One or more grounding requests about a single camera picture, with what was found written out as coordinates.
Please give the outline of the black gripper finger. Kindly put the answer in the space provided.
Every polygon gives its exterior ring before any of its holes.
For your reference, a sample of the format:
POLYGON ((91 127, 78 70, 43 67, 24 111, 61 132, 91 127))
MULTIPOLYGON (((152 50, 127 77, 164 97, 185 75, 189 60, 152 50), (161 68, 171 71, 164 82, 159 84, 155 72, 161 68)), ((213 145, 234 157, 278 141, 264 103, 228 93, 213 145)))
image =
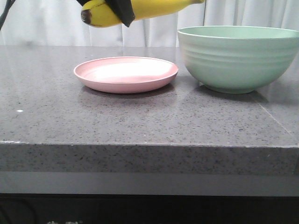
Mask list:
POLYGON ((131 0, 106 0, 106 3, 126 27, 135 20, 131 0))
POLYGON ((77 2, 83 6, 84 4, 86 4, 87 2, 89 2, 90 0, 77 0, 77 2))

